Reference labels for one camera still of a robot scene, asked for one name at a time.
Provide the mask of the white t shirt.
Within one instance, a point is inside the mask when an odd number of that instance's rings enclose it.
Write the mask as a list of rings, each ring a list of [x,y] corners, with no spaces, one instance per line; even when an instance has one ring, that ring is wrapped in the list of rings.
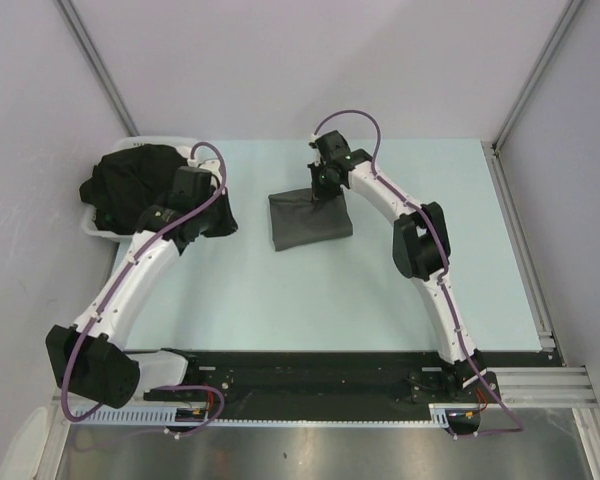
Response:
[[[175,150],[186,161],[189,161],[192,159],[192,157],[191,157],[192,147],[191,146],[179,145],[179,146],[175,146]]]

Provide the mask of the black t shirt pile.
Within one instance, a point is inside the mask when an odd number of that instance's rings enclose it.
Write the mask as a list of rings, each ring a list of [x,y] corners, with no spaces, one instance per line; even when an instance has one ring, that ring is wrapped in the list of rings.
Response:
[[[197,157],[201,144],[192,147],[192,159],[218,158],[221,162],[217,191],[213,196],[184,218],[166,226],[161,236],[204,211],[221,194],[227,193],[226,165],[219,153],[212,157]],[[156,198],[171,188],[173,177],[180,167],[189,167],[174,147],[145,144],[135,148],[104,155],[93,167],[91,176],[79,188],[80,200],[96,208],[95,224],[99,230],[122,235],[137,232],[140,215]],[[230,208],[230,235],[237,230],[237,223]]]

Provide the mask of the white plastic laundry bin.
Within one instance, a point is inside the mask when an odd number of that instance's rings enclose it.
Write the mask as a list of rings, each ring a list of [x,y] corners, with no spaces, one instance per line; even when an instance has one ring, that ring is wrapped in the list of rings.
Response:
[[[186,145],[193,147],[198,142],[195,138],[179,137],[179,136],[133,136],[125,137],[115,142],[112,147],[112,152],[135,148],[145,144],[149,145],[168,145],[175,146]],[[90,204],[86,204],[84,213],[81,219],[82,231],[91,237],[102,238],[112,242],[120,243],[130,238],[130,235],[117,234],[108,230],[99,230],[95,224],[96,208]]]

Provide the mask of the dark grey t shirt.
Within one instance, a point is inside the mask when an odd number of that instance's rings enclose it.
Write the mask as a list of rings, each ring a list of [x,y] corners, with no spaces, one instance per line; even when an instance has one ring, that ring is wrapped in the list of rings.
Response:
[[[317,200],[310,188],[268,196],[276,252],[353,235],[343,195]]]

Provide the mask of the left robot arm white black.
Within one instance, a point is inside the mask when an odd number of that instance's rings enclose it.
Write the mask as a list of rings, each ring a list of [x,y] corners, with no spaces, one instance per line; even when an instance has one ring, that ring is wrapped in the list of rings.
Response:
[[[168,191],[140,215],[100,293],[70,326],[53,326],[45,339],[64,409],[71,395],[121,408],[154,389],[167,387],[182,400],[199,392],[201,376],[184,355],[167,349],[129,354],[126,347],[151,291],[185,249],[200,236],[228,236],[236,229],[223,163],[178,168]]]

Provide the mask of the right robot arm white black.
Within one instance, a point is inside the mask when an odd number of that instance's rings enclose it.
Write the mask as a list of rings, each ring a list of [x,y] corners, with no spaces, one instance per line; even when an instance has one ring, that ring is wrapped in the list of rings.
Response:
[[[312,194],[331,200],[348,189],[366,199],[391,224],[392,259],[399,273],[412,281],[427,309],[446,372],[443,393],[464,401],[484,379],[486,367],[459,312],[450,281],[450,241],[442,207],[423,204],[405,193],[377,168],[363,149],[353,150],[334,130],[311,136],[317,158],[308,164]]]

